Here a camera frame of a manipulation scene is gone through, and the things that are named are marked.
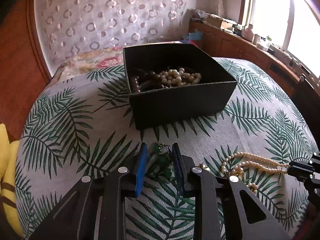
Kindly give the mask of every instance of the necklace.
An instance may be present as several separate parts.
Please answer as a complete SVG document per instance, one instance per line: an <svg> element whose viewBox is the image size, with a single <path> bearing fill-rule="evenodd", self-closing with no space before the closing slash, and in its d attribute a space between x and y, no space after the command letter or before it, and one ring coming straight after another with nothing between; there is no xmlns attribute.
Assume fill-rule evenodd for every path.
<svg viewBox="0 0 320 240"><path fill-rule="evenodd" d="M227 165L228 161L230 161L231 159L233 159L235 157L246 157L247 159L252 159L254 161L250 160L250 161L239 162L237 165L234 165L231 167L231 172L228 172L226 165ZM275 168L267 168L260 163L267 163L268 165L275 166L276 169ZM223 174L227 173L230 175L242 175L244 173L244 171L243 171L244 166L258 168L260 171L264 171L266 173L287 174L288 173L287 170L282 170L282 168L288 168L289 164L278 163L274 160L271 160L271 159L268 159L268 158L265 158L265 157L262 157L259 155L255 155L252 153L238 152L235 154L231 154L230 156L228 156L227 158L224 159L224 162L221 164L221 172ZM253 193L257 194L258 186L254 182L247 184L247 187L252 188Z"/></svg>

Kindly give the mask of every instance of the leaf print tablecloth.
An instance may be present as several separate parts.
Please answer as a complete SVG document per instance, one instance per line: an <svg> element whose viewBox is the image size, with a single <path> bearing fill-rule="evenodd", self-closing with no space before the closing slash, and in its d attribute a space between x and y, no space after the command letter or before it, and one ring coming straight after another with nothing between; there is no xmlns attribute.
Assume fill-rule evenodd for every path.
<svg viewBox="0 0 320 240"><path fill-rule="evenodd" d="M238 80L222 112L144 131L135 129L123 65L47 88L30 111L18 152L17 208L25 235L83 175L108 175L141 142L149 152L155 142L178 142L183 154L204 162L216 176L222 175L223 159L238 151L288 163L307 161L318 150L297 108L263 70L244 60L216 60ZM308 204L303 185L288 175L244 172L245 182L259 186L257 197L293 236ZM177 195L174 179L164 183L154 173L146 177L141 196L126 201L127 238L192 239L194 200ZM225 239L220 205L219 210Z"/></svg>

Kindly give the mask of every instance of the yellow plush toy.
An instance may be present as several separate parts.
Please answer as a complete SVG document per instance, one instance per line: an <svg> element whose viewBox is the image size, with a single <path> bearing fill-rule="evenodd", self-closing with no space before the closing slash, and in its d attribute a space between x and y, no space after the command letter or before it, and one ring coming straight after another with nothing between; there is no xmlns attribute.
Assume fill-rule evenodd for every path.
<svg viewBox="0 0 320 240"><path fill-rule="evenodd" d="M0 180L3 209L9 224L13 230L23 237L19 222L18 212L15 205L14 194L15 167L18 154L19 141L9 144L4 124L0 124Z"/></svg>

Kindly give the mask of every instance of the jewelry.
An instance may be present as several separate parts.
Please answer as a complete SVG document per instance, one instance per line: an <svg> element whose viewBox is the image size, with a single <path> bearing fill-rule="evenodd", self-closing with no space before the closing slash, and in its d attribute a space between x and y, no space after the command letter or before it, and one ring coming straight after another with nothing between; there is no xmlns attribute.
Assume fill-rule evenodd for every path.
<svg viewBox="0 0 320 240"><path fill-rule="evenodd" d="M159 74L159 79L163 85L172 86L190 86L199 84L201 80L200 73L185 73L184 68L170 69L168 71L161 71Z"/></svg>
<svg viewBox="0 0 320 240"><path fill-rule="evenodd" d="M255 155L255 154L252 154L252 153L247 153L247 152L238 152L238 153L235 153L235 154L231 154L230 156L225 158L224 162L221 164L221 172L222 173L228 173L229 174L229 172L227 171L226 165L227 165L228 161L230 161L231 159L233 159L235 157L246 157L248 159L256 160L256 162L254 162L254 161L239 162L237 165L234 165L234 166L231 167L232 170L230 172L230 175L243 175L243 173L244 173L243 167L244 166L258 168L260 171L264 171L266 173L273 173L273 174L276 174L276 173L287 174L288 173L286 170L282 170L282 169L280 169L278 167L288 168L289 164L287 164L287 163L284 163L284 164L283 163L278 163L278 162L276 162L274 160L271 160L271 159L268 159L268 158L265 158L265 157L262 157L262 156L259 156L259 155ZM267 168L267 167L263 166L260 163L267 163L267 164L275 166L277 168L276 169ZM249 183L247 185L247 187L252 188L253 189L253 193L257 194L258 186L254 182Z"/></svg>

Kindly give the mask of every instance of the window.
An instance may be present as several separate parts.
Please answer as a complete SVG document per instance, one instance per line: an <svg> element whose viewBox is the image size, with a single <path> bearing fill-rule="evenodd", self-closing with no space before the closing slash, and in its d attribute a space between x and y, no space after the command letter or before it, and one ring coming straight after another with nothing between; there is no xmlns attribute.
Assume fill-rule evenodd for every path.
<svg viewBox="0 0 320 240"><path fill-rule="evenodd" d="M251 14L254 33L269 35L275 45L320 76L320 21L305 0L252 0Z"/></svg>

